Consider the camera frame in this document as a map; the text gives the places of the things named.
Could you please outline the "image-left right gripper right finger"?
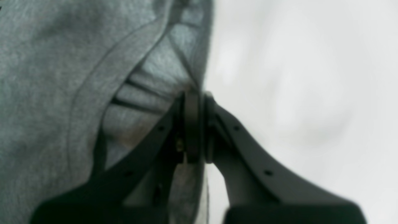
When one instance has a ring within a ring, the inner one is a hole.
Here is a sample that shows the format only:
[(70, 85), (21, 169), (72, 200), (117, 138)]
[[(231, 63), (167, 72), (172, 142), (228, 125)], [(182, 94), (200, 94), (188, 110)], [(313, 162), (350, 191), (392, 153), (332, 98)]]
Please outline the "image-left right gripper right finger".
[(365, 224), (360, 207), (279, 163), (240, 121), (204, 94), (206, 159), (221, 172), (224, 224)]

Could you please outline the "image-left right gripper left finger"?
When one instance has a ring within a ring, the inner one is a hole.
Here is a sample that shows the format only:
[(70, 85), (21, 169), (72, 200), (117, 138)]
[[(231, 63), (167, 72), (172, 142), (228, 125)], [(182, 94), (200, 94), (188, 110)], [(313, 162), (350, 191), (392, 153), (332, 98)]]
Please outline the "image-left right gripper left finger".
[(178, 164), (196, 168), (195, 222), (204, 182), (203, 103), (180, 93), (139, 145), (111, 169), (39, 205), (31, 224), (174, 224), (169, 196)]

